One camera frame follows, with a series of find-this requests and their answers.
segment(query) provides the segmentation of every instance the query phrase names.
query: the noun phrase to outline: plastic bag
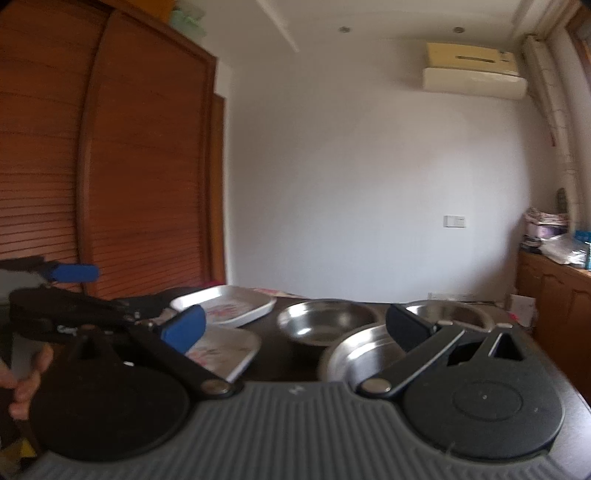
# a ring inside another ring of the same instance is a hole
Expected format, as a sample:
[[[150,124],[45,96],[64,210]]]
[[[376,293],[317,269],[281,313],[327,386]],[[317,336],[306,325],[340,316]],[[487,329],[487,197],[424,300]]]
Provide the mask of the plastic bag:
[[[565,233],[542,240],[540,251],[556,263],[585,268],[589,246]]]

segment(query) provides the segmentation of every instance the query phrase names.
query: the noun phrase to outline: silver bolt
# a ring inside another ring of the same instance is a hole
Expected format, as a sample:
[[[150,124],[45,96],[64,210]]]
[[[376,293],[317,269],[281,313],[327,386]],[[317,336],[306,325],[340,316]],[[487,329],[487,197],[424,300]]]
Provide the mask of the silver bolt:
[[[230,391],[230,384],[224,380],[206,380],[201,384],[201,390],[207,395],[224,395]]]
[[[144,319],[144,320],[136,320],[134,322],[135,325],[139,325],[141,327],[145,327],[148,330],[151,330],[152,328],[154,328],[155,323],[152,320],[149,319]]]
[[[363,388],[367,393],[373,393],[377,395],[380,393],[388,393],[390,390],[392,390],[392,384],[384,378],[368,378],[361,384],[361,388]]]

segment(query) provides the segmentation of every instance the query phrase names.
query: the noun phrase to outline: ceiling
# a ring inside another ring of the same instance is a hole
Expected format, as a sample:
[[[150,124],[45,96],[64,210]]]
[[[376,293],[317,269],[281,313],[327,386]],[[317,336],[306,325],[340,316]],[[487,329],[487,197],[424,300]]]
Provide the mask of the ceiling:
[[[241,64],[342,39],[420,38],[513,48],[555,0],[191,0],[206,48]],[[454,33],[454,27],[465,32]]]

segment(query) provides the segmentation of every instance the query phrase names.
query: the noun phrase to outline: window frame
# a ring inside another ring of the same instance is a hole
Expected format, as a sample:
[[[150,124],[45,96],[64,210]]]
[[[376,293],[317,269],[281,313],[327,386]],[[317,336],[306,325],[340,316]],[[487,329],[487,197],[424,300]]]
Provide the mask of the window frame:
[[[566,24],[566,31],[569,33],[574,49],[577,51],[587,78],[587,84],[591,89],[591,45],[581,40],[577,35],[579,28],[586,22],[591,22],[591,10],[583,6],[577,10],[573,18]]]

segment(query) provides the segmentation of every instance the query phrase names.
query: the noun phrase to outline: air conditioner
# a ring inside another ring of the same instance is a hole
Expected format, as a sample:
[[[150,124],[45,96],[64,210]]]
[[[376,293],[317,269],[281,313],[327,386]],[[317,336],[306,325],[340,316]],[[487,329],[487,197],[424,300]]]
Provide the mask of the air conditioner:
[[[494,48],[427,43],[429,66],[423,88],[429,92],[464,93],[519,100],[527,81],[519,76],[515,56]]]

